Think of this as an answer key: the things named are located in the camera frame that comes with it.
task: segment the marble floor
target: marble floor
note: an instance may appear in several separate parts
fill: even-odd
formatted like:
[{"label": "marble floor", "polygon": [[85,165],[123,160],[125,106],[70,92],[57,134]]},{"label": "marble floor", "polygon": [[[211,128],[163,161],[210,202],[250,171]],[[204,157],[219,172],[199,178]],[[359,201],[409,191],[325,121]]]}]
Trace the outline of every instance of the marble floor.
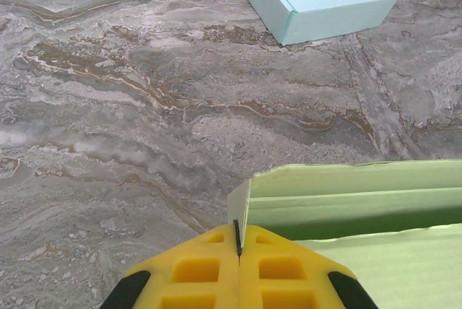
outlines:
[{"label": "marble floor", "polygon": [[277,165],[462,157],[462,0],[282,48],[246,0],[0,0],[0,308],[98,308]]}]

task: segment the marble veining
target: marble veining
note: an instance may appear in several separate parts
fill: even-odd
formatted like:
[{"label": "marble veining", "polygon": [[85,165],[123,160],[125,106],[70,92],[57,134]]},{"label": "marble veining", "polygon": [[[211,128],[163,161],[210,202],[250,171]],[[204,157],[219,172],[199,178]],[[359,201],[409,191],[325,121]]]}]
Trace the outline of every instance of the marble veining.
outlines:
[{"label": "marble veining", "polygon": [[246,0],[0,0],[0,308],[97,308],[277,165],[462,157],[462,0],[281,47]]}]

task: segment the gray marble surface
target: gray marble surface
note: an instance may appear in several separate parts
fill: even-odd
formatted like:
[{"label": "gray marble surface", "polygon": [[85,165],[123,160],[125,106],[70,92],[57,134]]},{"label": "gray marble surface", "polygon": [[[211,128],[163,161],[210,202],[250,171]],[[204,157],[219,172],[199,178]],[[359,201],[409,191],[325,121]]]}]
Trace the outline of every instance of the gray marble surface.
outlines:
[{"label": "gray marble surface", "polygon": [[293,162],[462,157],[462,0],[286,48],[246,0],[0,0],[0,308],[97,308]]}]

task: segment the yellow plastic tool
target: yellow plastic tool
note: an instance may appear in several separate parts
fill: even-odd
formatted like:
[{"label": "yellow plastic tool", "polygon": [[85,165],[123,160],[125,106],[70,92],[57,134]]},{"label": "yellow plastic tool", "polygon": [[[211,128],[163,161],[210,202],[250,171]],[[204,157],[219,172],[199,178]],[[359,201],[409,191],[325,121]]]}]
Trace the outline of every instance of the yellow plastic tool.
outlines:
[{"label": "yellow plastic tool", "polygon": [[100,309],[375,309],[346,267],[257,226],[217,227],[130,269]]}]

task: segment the black rubber grip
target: black rubber grip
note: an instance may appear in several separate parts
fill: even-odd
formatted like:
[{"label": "black rubber grip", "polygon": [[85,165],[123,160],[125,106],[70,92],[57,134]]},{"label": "black rubber grip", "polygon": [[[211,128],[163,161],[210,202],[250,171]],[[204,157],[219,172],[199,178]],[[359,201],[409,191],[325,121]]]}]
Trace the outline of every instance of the black rubber grip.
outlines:
[{"label": "black rubber grip", "polygon": [[330,272],[328,277],[345,309],[378,309],[378,306],[355,278],[338,271]]},{"label": "black rubber grip", "polygon": [[150,277],[151,273],[148,271],[138,271],[123,278],[114,287],[100,309],[132,309]]}]

